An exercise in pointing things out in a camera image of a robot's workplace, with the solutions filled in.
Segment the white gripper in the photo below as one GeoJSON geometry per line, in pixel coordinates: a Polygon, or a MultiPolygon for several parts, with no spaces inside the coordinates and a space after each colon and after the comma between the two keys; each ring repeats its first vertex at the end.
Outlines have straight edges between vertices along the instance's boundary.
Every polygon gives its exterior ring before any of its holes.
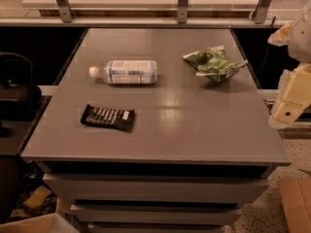
{"type": "MultiPolygon", "coordinates": [[[[270,45],[288,46],[290,57],[311,62],[311,19],[297,17],[284,24],[267,40],[270,45]]],[[[284,70],[278,84],[278,97],[272,107],[268,124],[274,129],[291,126],[311,105],[311,64],[300,63],[292,71],[284,70]]]]}

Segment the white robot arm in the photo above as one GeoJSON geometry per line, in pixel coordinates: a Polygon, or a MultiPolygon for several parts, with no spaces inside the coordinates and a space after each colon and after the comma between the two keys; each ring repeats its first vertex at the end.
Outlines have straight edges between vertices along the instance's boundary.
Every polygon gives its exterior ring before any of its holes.
{"type": "Polygon", "coordinates": [[[268,123],[284,129],[292,125],[311,105],[311,1],[295,18],[268,38],[274,46],[287,46],[289,56],[299,62],[292,71],[284,70],[278,84],[278,97],[268,123]]]}

